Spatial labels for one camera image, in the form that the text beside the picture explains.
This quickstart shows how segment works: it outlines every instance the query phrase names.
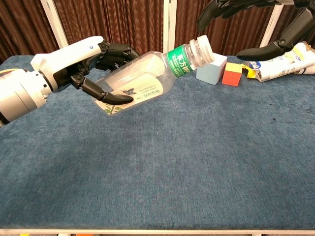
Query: bottle cap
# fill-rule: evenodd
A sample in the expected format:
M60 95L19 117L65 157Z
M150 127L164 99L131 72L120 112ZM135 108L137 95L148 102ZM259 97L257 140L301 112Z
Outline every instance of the bottle cap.
M208 37L206 35L197 37L197 42L202 53L202 57L204 58L206 63L212 63L215 58Z

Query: robotic arm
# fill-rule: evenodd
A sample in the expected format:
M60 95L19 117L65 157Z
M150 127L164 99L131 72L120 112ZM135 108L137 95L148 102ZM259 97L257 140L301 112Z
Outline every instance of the robotic arm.
M315 0L211 0L197 19L198 32L204 31L213 18L229 18L240 10L252 6L294 5L304 8L296 19L284 30L279 40L261 48L245 49L237 54L242 60L263 61L289 52L315 29Z
M113 71L137 57L130 46L108 43L101 36L35 55L33 72L18 69L0 76L0 127L43 106L49 94L69 85L111 105L132 102L131 96L105 92L85 76L94 67Z

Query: brown curtain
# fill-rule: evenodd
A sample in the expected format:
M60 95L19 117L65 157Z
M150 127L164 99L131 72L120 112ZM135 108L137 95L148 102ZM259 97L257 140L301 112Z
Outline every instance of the brown curtain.
M196 19L208 0L178 0L175 46L188 43L199 35ZM267 28L273 6L252 7L228 19L215 18L206 28L213 52L235 55L246 48L259 47Z
M0 0L0 62L58 49L40 0Z
M163 0L55 0L69 43L101 35L138 53L163 50Z
M278 40L282 32L288 27L289 24L298 16L303 9L295 8L294 6L284 6L281 15L278 19L278 23L270 38L270 42ZM313 48L315 48L315 31L312 32L306 39Z

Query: light blue block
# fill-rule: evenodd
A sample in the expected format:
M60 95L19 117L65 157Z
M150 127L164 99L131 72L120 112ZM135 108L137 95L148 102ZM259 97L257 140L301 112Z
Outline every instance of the light blue block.
M215 60L203 67L198 67L196 78L212 85L216 85L223 76L227 57L216 53L213 54Z

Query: white robotic arm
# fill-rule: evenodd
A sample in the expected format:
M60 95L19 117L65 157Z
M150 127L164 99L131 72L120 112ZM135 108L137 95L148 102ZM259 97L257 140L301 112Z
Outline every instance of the white robotic arm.
M0 127L46 104L47 96L69 85L112 105L132 102L130 96L103 91L85 78L94 67L115 70L139 55L124 44L93 36L49 54L37 54L33 72L14 70L0 76Z

